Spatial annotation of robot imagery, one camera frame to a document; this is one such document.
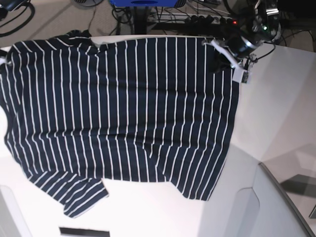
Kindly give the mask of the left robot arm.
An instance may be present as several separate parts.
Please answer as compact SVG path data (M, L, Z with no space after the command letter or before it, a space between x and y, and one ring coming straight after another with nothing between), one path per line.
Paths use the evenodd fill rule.
M253 53L264 43L280 38L281 25L276 0L249 0L241 12L234 12L226 0L225 8L232 15L232 21L220 25L222 36L208 43L215 49L214 62L210 71L217 73L227 68L250 70L250 65L268 56L271 52L257 57Z

